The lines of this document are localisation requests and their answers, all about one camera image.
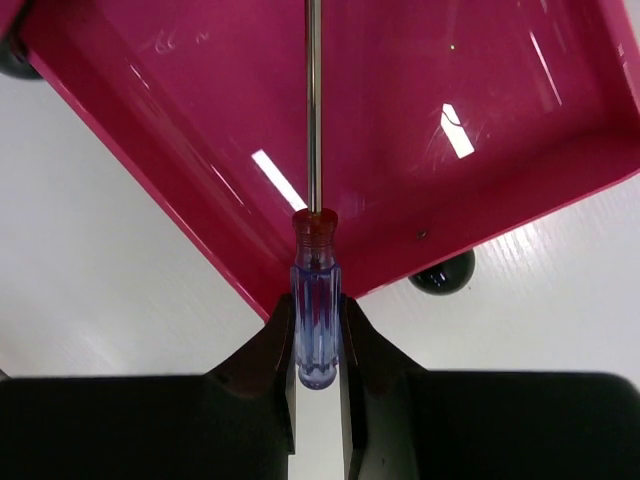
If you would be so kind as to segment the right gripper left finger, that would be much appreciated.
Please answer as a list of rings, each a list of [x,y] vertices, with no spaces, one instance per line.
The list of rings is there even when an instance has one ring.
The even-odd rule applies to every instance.
[[[212,370],[12,378],[5,479],[284,479],[295,451],[293,301]]]

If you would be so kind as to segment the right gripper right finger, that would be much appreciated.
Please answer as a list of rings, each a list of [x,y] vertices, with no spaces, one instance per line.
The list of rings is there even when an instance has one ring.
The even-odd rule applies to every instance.
[[[348,479],[635,479],[639,393],[598,372],[428,370],[341,307]]]

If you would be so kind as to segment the pink top drawer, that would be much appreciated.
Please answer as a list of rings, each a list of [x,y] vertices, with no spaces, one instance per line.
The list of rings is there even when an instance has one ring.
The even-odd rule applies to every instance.
[[[307,190],[300,1],[5,1],[23,53],[260,315]],[[364,295],[639,170],[620,1],[327,1],[324,202]]]

